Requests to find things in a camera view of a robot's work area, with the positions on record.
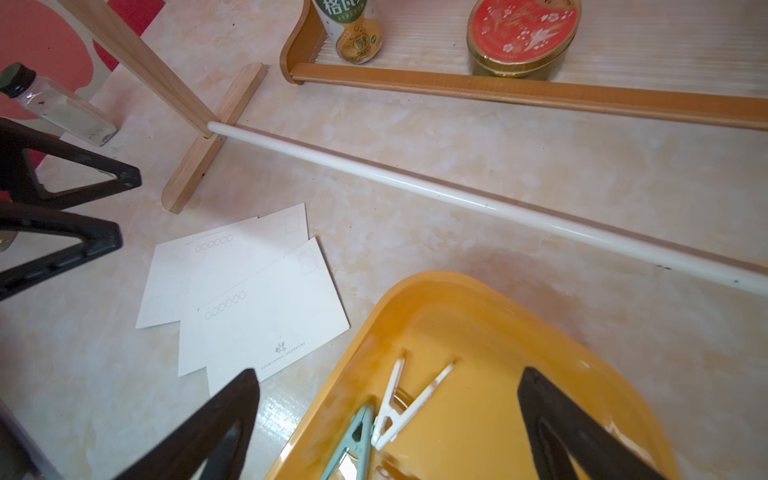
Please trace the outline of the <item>white postcard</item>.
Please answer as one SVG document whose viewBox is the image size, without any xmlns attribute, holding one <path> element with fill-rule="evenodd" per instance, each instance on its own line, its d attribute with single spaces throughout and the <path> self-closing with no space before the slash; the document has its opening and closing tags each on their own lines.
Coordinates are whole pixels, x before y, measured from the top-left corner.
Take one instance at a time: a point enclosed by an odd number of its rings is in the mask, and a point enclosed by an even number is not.
<svg viewBox="0 0 768 480">
<path fill-rule="evenodd" d="M 135 328 L 155 327 L 181 320 L 192 264 L 186 251 L 189 245 L 210 235 L 219 239 L 221 232 L 227 237 L 230 229 L 241 224 L 248 225 L 257 219 L 258 216 L 252 217 L 156 245 Z"/>
<path fill-rule="evenodd" d="M 350 329 L 313 237 L 199 308 L 208 391 L 246 369 L 263 381 Z"/>
<path fill-rule="evenodd" d="M 189 277 L 179 331 L 180 377 L 206 365 L 198 310 L 307 240 L 306 207 L 300 203 L 205 232 L 186 244 Z"/>
</svg>

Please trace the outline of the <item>teal clothespin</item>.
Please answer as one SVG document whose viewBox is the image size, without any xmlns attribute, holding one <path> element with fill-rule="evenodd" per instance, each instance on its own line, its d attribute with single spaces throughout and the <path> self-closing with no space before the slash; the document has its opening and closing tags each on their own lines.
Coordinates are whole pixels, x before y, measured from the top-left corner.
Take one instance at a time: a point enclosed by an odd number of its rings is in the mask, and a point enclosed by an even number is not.
<svg viewBox="0 0 768 480">
<path fill-rule="evenodd" d="M 322 480 L 330 479 L 336 472 L 343 471 L 342 464 L 345 458 L 354 458 L 357 461 L 355 479 L 365 480 L 368 478 L 374 414 L 374 406 L 366 403 L 352 417 L 349 427 L 325 466 L 321 475 Z"/>
</svg>

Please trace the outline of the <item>white clothespin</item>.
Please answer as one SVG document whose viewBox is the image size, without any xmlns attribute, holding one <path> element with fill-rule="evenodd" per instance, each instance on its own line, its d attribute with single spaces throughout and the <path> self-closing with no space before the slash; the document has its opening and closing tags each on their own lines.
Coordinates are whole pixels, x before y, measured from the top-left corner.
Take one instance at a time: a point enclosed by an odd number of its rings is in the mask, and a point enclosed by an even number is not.
<svg viewBox="0 0 768 480">
<path fill-rule="evenodd" d="M 371 446 L 378 451 L 396 440 L 455 368 L 455 363 L 449 363 L 418 395 L 412 397 L 400 387 L 405 362 L 405 356 L 396 360 L 374 420 Z"/>
</svg>

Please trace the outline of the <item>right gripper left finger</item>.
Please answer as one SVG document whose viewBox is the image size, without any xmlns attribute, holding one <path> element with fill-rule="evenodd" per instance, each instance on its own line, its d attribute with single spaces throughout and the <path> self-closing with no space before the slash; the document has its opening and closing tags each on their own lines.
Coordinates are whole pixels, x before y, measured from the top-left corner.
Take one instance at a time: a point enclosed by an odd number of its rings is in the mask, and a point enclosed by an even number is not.
<svg viewBox="0 0 768 480">
<path fill-rule="evenodd" d="M 120 479 L 238 479 L 254 430 L 260 387 L 243 370 Z"/>
</svg>

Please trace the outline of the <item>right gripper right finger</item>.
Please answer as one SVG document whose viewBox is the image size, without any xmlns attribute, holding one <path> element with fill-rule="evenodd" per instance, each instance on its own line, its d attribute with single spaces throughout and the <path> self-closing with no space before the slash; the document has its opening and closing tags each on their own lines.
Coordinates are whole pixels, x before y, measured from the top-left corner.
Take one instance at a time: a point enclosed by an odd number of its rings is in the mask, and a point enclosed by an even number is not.
<svg viewBox="0 0 768 480">
<path fill-rule="evenodd" d="M 664 476 L 632 453 L 533 367 L 523 370 L 518 402 L 540 479 L 657 479 Z"/>
</svg>

